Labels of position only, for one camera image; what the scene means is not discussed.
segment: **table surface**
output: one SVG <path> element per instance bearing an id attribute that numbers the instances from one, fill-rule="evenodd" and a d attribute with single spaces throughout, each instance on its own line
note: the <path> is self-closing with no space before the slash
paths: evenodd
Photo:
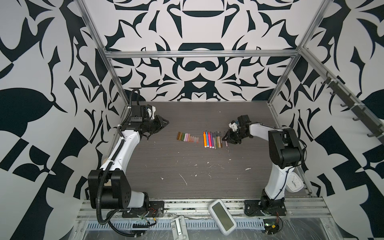
<path id="1" fill-rule="evenodd" d="M 260 197 L 268 183 L 272 161 L 268 142 L 255 137 L 219 149 L 204 148 L 203 131 L 228 131 L 240 115 L 252 122 L 276 126 L 266 102 L 142 102 L 170 123 L 149 140 L 143 137 L 128 163 L 132 190 L 150 198 Z M 199 137 L 199 144 L 177 140 L 178 132 Z M 304 190 L 286 197 L 306 197 Z"/>

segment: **marker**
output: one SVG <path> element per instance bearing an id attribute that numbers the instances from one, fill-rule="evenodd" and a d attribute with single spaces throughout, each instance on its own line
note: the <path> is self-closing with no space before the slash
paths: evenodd
<path id="1" fill-rule="evenodd" d="M 207 139 L 207 147 L 209 147 L 209 138 L 208 138 L 208 132 L 207 131 L 205 131 L 205 137 L 206 137 L 206 139 Z"/>
<path id="2" fill-rule="evenodd" d="M 209 148 L 212 148 L 211 133 L 208 132 Z"/>
<path id="3" fill-rule="evenodd" d="M 215 148 L 218 148 L 218 143 L 217 143 L 217 134 L 215 133 L 215 144 L 216 144 L 216 147 Z"/>
<path id="4" fill-rule="evenodd" d="M 203 136 L 204 136 L 204 147 L 207 147 L 207 139 L 206 139 L 206 136 L 205 136 L 205 132 L 203 132 Z"/>
<path id="5" fill-rule="evenodd" d="M 218 140 L 218 132 L 216 132 L 217 148 L 220 148 L 220 141 Z"/>
<path id="6" fill-rule="evenodd" d="M 211 142 L 212 142 L 212 148 L 214 148 L 214 136 L 213 136 L 212 132 L 211 132 Z"/>

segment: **wire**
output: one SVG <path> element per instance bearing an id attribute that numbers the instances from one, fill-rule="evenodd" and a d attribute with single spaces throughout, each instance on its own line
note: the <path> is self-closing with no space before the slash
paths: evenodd
<path id="1" fill-rule="evenodd" d="M 304 142 L 303 140 L 301 140 L 301 139 L 299 139 L 299 140 L 301 141 L 301 143 L 303 144 L 303 146 L 305 146 L 305 147 L 303 148 L 303 150 L 304 150 L 304 153 L 303 153 L 303 155 L 304 155 L 304 159 L 303 159 L 303 161 L 302 161 L 300 164 L 288 168 L 288 170 L 286 171 L 287 174 L 285 175 L 284 185 L 283 185 L 283 187 L 280 189 L 280 192 L 275 196 L 275 198 L 274 198 L 273 200 L 275 200 L 275 199 L 277 198 L 277 196 L 279 196 L 279 194 L 283 191 L 283 188 L 285 187 L 285 184 L 287 183 L 287 178 L 288 178 L 288 175 L 289 175 L 289 174 L 288 174 L 288 173 L 289 173 L 289 170 L 291 170 L 292 168 L 295 168 L 295 167 L 300 166 L 300 165 L 303 164 L 303 163 L 306 161 L 306 159 L 307 159 L 307 156 L 308 156 L 308 153 L 307 153 L 307 144 L 305 144 L 305 142 Z"/>
<path id="2" fill-rule="evenodd" d="M 277 232 L 280 232 L 283 229 L 284 223 L 283 223 L 283 220 L 282 220 L 281 217 L 279 217 L 279 216 L 277 216 L 277 217 L 278 217 L 278 219 L 281 220 L 281 227 L 280 227 L 280 224 L 279 224 L 279 230 L 277 231 Z"/>
<path id="3" fill-rule="evenodd" d="M 137 92 L 137 98 L 136 98 L 136 103 L 137 105 L 140 105 L 139 104 L 139 98 L 140 98 L 140 90 L 138 88 L 134 88 L 132 91 L 131 91 L 131 94 L 129 95 L 129 101 L 128 101 L 128 108 L 129 108 L 129 111 L 128 111 L 128 114 L 127 116 L 124 118 L 124 121 L 122 122 L 121 125 L 123 125 L 129 118 L 129 116 L 131 115 L 131 112 L 132 112 L 132 97 L 133 97 L 133 93 L 134 92 Z"/>

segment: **patterned wall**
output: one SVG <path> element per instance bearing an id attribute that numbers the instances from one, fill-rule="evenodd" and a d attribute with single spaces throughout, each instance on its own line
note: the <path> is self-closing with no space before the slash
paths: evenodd
<path id="1" fill-rule="evenodd" d="M 268 100 L 289 57 L 135 58 L 112 64 L 144 101 Z"/>
<path id="2" fill-rule="evenodd" d="M 321 0 L 86 0 L 109 51 L 295 49 Z M 288 57 L 114 59 L 147 101 L 267 100 Z"/>
<path id="3" fill-rule="evenodd" d="M 86 0 L 110 51 L 296 48 L 321 0 Z"/>
<path id="4" fill-rule="evenodd" d="M 124 103 L 73 0 L 0 3 L 2 239 L 68 238 Z"/>
<path id="5" fill-rule="evenodd" d="M 335 0 L 309 49 L 384 119 L 383 9 L 380 0 Z M 384 237 L 384 146 L 301 58 L 273 103 L 281 124 L 308 145 L 303 164 L 344 237 Z"/>

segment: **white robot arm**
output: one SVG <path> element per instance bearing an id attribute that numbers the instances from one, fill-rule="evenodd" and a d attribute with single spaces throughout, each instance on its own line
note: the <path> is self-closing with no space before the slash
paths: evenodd
<path id="1" fill-rule="evenodd" d="M 147 193 L 131 190 L 125 175 L 128 162 L 133 150 L 143 136 L 147 139 L 169 124 L 169 121 L 159 115 L 154 115 L 156 109 L 151 105 L 131 105 L 130 97 L 129 113 L 123 123 L 118 125 L 118 142 L 112 150 L 107 161 L 98 170 L 92 170 L 88 175 L 89 198 L 92 208 L 96 209 L 99 224 L 108 223 L 110 217 L 120 210 L 138 209 L 139 212 L 147 212 L 149 198 Z M 101 209 L 115 209 L 107 215 L 107 219 L 101 216 Z"/>
<path id="2" fill-rule="evenodd" d="M 232 121 L 231 129 L 223 140 L 233 144 L 241 144 L 245 137 L 260 137 L 269 142 L 272 172 L 260 200 L 260 210 L 263 214 L 274 214 L 284 209 L 284 196 L 287 178 L 299 162 L 304 161 L 304 154 L 299 139 L 292 128 L 274 128 L 262 123 L 251 123 L 248 115 L 238 117 L 238 122 Z M 245 214 L 253 215 L 256 211 L 247 211 Z"/>

